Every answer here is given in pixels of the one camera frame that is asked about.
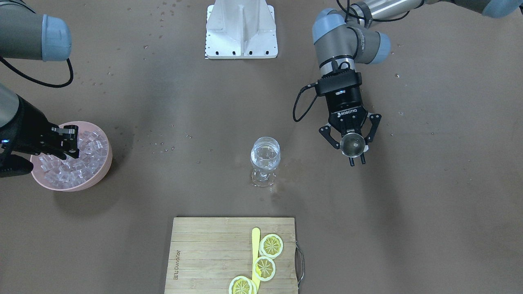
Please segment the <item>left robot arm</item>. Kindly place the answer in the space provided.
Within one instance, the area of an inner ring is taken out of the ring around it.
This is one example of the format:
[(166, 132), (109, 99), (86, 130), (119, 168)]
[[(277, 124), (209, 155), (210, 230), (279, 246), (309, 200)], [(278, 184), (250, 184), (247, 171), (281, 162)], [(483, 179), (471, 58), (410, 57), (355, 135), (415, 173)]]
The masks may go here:
[(315, 18), (317, 131), (350, 160), (521, 147), (522, 2), (338, 0)]

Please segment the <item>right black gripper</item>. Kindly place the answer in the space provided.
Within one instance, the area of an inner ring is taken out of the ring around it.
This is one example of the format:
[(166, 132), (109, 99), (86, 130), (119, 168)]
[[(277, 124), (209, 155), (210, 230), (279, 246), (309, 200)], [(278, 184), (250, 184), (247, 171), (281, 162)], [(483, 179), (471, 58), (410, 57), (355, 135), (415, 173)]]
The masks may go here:
[(8, 122), (8, 153), (19, 152), (37, 156), (53, 155), (60, 160), (80, 157), (77, 125), (63, 128), (50, 123), (43, 112), (18, 98), (18, 108)]

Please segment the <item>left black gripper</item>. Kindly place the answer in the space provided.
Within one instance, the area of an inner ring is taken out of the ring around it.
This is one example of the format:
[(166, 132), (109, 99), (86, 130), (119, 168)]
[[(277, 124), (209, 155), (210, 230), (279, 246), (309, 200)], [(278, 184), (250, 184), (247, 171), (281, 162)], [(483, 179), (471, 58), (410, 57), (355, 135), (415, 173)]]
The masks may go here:
[(362, 134), (361, 129), (368, 117), (370, 131), (365, 140), (371, 143), (382, 119), (378, 113), (369, 113), (364, 108), (359, 88), (342, 89), (326, 95), (329, 112), (328, 123), (319, 127), (319, 134), (334, 148), (340, 149), (341, 136), (350, 132)]

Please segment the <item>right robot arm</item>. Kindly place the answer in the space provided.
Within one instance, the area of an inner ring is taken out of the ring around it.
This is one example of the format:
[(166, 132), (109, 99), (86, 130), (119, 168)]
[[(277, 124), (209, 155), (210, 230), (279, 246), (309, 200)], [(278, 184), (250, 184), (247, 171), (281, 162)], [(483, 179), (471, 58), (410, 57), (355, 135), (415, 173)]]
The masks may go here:
[[(36, 13), (23, 0), (1, 2), (1, 63), (22, 78), (45, 87), (60, 89), (73, 82), (69, 59), (72, 37), (68, 25), (60, 18)], [(43, 62), (64, 61), (69, 79), (61, 84), (43, 82), (21, 72), (8, 59)], [(44, 153), (59, 159), (78, 158), (78, 126), (59, 127), (45, 115), (6, 86), (1, 86), (1, 161), (13, 152), (37, 156)]]

